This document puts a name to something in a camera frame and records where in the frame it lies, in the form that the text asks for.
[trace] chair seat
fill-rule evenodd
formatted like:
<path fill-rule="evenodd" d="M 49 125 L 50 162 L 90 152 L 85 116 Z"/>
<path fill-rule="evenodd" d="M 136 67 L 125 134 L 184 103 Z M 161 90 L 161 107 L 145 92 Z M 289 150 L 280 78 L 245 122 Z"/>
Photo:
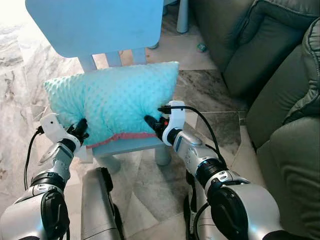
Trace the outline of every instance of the chair seat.
<path fill-rule="evenodd" d="M 119 139 L 108 144 L 94 147 L 92 149 L 95 158 L 103 158 L 114 154 L 122 154 L 144 149 L 155 149 L 164 147 L 165 144 L 157 137 Z"/>

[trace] pink pillow trim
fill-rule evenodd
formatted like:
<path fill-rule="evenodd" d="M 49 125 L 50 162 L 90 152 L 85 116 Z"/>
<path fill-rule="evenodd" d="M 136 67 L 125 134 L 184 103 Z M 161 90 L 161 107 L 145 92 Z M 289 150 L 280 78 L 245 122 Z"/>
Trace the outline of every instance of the pink pillow trim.
<path fill-rule="evenodd" d="M 108 144 L 111 141 L 116 141 L 118 139 L 146 139 L 146 138 L 153 138 L 153 137 L 156 137 L 156 135 L 154 133 L 146 133 L 146 132 L 125 133 L 125 132 L 123 132 L 123 133 L 117 133 L 105 141 L 102 141 L 102 142 L 99 142 L 99 143 L 96 143 L 93 145 L 88 145 L 88 146 L 86 146 L 86 148 L 87 149 L 96 148 L 98 146 Z"/>

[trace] chair backrest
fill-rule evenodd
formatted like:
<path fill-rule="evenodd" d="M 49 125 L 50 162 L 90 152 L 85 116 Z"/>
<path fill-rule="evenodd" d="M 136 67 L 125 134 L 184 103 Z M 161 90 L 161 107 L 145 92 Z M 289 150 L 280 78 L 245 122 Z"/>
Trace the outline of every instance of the chair backrest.
<path fill-rule="evenodd" d="M 145 47 L 161 34 L 164 0 L 25 0 L 29 14 L 53 48 L 78 57 L 85 72 L 97 69 L 92 54 L 106 54 L 121 66 L 118 51 L 132 50 L 134 64 L 145 64 Z"/>

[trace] green sofa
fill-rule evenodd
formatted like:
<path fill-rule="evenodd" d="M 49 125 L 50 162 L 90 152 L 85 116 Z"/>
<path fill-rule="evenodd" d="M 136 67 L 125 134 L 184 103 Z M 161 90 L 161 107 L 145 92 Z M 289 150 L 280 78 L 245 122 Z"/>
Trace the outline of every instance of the green sofa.
<path fill-rule="evenodd" d="M 192 0 L 289 232 L 320 239 L 320 1 Z"/>

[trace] turquoise minky pillow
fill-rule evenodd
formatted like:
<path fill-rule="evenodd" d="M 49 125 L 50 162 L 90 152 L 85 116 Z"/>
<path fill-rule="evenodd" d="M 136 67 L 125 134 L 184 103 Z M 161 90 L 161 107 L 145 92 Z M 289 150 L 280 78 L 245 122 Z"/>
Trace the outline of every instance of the turquoise minky pillow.
<path fill-rule="evenodd" d="M 44 83 L 50 107 L 64 126 L 87 120 L 87 146 L 118 138 L 153 136 L 145 115 L 159 119 L 157 110 L 172 100 L 178 62 L 109 67 L 53 78 Z"/>

